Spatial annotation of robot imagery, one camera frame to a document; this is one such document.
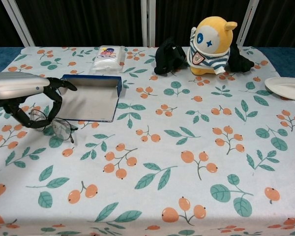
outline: open box lid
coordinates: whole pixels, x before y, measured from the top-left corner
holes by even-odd
[[[58,116],[67,120],[112,122],[121,92],[120,76],[64,75],[77,91],[59,88],[62,106]]]

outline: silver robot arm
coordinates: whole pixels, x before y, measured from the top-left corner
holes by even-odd
[[[41,78],[23,72],[0,72],[0,107],[28,128],[40,128],[51,123],[61,108],[62,97],[56,92],[60,87],[76,91],[68,81],[58,78]],[[54,101],[46,120],[33,121],[19,108],[29,96],[44,93]]]

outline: paper plate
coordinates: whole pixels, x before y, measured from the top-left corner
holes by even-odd
[[[277,95],[295,100],[295,78],[268,78],[265,80],[265,86]]]

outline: stuffed toy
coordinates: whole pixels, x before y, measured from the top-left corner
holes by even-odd
[[[230,56],[233,29],[236,22],[227,22],[221,17],[207,17],[197,28],[191,29],[187,62],[195,75],[220,74]]]

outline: tablecloth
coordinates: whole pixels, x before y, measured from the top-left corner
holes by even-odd
[[[27,47],[5,71],[87,74],[97,50]],[[271,63],[244,47],[250,72],[158,76],[155,52],[125,48],[114,122],[71,122],[74,144],[0,109],[0,236],[295,235],[295,101],[266,90]]]

